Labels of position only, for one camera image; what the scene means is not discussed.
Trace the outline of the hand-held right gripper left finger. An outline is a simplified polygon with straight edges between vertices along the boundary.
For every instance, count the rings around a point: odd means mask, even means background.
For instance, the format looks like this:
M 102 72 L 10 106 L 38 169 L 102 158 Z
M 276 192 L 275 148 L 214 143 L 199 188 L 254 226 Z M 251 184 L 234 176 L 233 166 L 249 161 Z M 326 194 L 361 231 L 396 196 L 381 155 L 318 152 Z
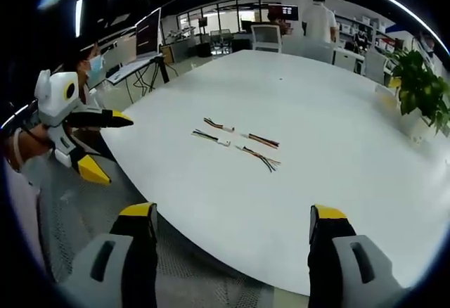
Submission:
M 157 205 L 123 209 L 108 233 L 95 237 L 73 259 L 58 284 L 72 307 L 157 307 Z

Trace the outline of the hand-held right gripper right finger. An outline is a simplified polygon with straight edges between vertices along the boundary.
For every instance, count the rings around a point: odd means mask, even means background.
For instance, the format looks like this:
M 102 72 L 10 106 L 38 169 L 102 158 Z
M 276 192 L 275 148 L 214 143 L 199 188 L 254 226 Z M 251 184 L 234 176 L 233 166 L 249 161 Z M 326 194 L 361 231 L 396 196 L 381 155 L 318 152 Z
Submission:
M 395 307 L 404 296 L 387 255 L 332 207 L 310 208 L 307 264 L 310 307 Z

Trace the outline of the person's left hand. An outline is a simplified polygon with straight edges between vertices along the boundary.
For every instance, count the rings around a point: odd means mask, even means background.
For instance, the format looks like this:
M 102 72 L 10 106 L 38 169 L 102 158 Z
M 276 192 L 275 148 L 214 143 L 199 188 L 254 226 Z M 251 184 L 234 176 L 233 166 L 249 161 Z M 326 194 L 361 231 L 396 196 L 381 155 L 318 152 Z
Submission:
M 53 148 L 48 127 L 39 124 L 32 129 L 17 130 L 13 135 L 15 161 L 20 169 L 28 160 L 43 155 Z

